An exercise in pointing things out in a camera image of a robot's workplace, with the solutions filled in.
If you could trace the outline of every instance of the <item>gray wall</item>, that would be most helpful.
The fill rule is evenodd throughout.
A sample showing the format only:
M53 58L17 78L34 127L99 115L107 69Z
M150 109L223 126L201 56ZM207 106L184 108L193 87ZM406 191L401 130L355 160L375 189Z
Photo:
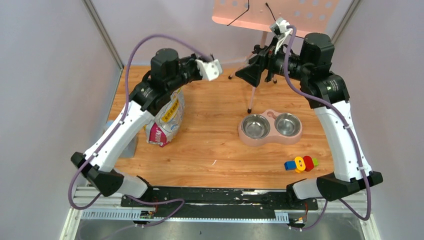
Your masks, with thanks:
M362 149L383 173L372 209L384 240L423 238L423 12L420 0L363 1L333 58Z
M1 239L59 238L70 156L101 133L118 77L81 0L1 2Z
M242 61L261 40L260 31L215 23L212 20L214 0L92 1L125 64L134 46L142 38L154 33L169 34L183 39L206 54L213 53L222 64ZM232 6L232 0L221 1ZM318 3L325 5L326 2L327 0L320 0ZM332 35L335 32L351 2L352 0L339 0L327 25L328 34ZM312 6L313 1L308 0L304 4ZM271 38L272 35L269 33L268 42ZM294 50L298 52L302 40L295 43ZM165 47L176 49L180 56L191 54L177 43L167 39L155 39L148 41L138 50L133 60L134 64L149 65L155 52Z

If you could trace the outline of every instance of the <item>wooden table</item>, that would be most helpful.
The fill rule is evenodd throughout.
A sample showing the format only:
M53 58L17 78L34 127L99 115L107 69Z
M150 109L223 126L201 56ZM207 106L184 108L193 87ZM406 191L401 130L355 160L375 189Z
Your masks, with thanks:
M131 67L130 92L148 70L147 66ZM281 77L277 84L260 84L252 113L273 109L296 115L303 124L302 139L294 145L244 145L237 126L247 115L252 87L238 77L229 80L231 72L226 69L212 82L197 81L184 86L185 113L176 138L159 147L146 143L141 130L135 157L119 159L116 167L142 176L154 186L267 189L285 189L287 184L333 171L331 152L318 118L306 99L293 92ZM110 112L111 120L125 103L124 74ZM285 170L286 161L304 155L317 158L319 166L302 173Z

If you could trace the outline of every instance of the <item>stainless steel bowl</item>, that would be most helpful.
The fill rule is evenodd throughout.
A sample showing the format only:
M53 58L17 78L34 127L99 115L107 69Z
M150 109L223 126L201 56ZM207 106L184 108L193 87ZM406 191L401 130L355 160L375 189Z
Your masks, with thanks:
M301 121L295 115L285 112L275 119L275 128L280 134L293 137L301 130Z
M250 114L243 119L241 129L251 139L263 139L270 133L270 123L261 115Z

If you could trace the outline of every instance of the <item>bag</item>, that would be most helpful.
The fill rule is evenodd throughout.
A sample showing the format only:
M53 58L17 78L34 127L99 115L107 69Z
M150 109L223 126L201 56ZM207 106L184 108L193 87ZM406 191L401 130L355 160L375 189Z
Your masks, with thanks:
M172 93L171 101L162 107L154 121L144 126L147 143L164 147L174 139L183 122L185 105L183 90L179 88Z

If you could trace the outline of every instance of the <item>toy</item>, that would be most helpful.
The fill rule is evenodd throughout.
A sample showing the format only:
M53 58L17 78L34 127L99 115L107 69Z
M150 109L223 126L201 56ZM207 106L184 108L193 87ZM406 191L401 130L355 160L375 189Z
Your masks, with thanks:
M316 166L318 166L318 160L310 156L297 156L293 161L286 161L284 163L286 171L295 170L296 173L301 173L303 171L310 172Z

